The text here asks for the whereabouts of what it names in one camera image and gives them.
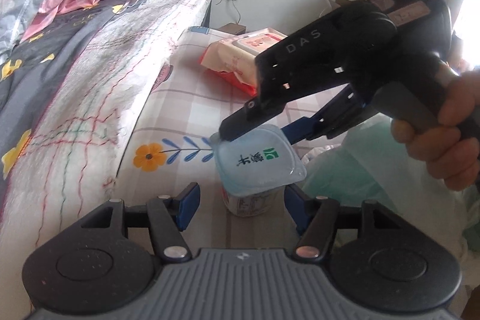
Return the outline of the person's right hand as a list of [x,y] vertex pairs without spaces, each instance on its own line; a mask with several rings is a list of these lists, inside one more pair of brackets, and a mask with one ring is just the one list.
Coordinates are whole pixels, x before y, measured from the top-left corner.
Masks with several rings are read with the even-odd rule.
[[425,163],[430,176],[459,192],[473,185],[479,176],[479,141],[462,139],[457,127],[478,105],[479,72],[465,72],[448,85],[438,127],[418,134],[411,124],[395,119],[391,134],[405,146],[409,157]]

